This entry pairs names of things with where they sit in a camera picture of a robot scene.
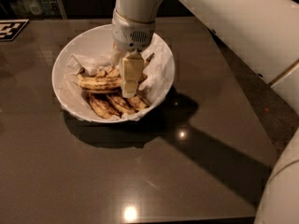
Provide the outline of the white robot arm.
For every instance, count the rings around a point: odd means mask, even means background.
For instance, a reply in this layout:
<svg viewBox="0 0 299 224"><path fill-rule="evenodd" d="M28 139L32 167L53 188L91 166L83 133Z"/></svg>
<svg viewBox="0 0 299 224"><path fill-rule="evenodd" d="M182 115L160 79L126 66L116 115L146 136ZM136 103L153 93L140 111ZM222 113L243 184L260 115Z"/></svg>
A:
<svg viewBox="0 0 299 224"><path fill-rule="evenodd" d="M113 38L122 50L144 49L163 0L116 0ZM179 0L293 110L298 109L299 6L292 0ZM299 130L264 188L254 224L299 224Z"/></svg>

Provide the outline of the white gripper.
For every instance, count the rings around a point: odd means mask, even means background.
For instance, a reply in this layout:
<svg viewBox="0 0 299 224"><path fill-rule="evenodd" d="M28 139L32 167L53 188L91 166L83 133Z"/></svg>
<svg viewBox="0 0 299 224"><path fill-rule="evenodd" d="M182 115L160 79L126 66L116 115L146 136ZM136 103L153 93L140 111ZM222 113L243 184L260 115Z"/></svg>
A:
<svg viewBox="0 0 299 224"><path fill-rule="evenodd" d="M139 79L144 69L144 59L140 52L125 51L146 49L152 40L155 31L155 22L143 23L128 20L120 15L117 10L113 11L112 18L112 53L110 61L113 65L120 63L121 93L125 98L135 95Z"/></svg>

